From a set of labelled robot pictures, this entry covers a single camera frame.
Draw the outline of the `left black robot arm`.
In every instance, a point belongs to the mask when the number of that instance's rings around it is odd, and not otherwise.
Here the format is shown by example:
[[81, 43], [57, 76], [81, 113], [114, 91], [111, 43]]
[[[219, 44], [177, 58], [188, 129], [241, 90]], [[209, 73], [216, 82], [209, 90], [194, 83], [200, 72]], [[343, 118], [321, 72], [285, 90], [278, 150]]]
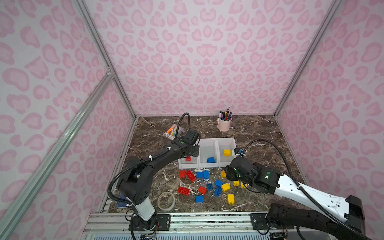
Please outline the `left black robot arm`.
[[149, 199], [154, 175], [173, 161], [197, 157], [200, 139], [201, 134], [190, 129], [184, 136], [174, 138], [158, 152], [141, 159], [129, 157], [127, 166], [109, 183], [109, 198], [130, 207], [142, 228], [151, 230], [158, 225], [157, 211]]

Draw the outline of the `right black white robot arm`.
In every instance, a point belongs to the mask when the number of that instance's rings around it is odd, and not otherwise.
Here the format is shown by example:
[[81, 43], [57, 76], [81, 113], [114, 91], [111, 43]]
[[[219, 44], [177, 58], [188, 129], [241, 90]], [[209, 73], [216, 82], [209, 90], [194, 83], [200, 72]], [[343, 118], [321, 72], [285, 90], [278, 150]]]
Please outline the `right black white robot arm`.
[[240, 181], [263, 194], [272, 194], [307, 207], [295, 209], [271, 204], [265, 216], [270, 228], [295, 226], [318, 230], [338, 240], [366, 240], [365, 215], [361, 199], [338, 197], [301, 184], [271, 167], [251, 163], [244, 155], [225, 167], [230, 181]]

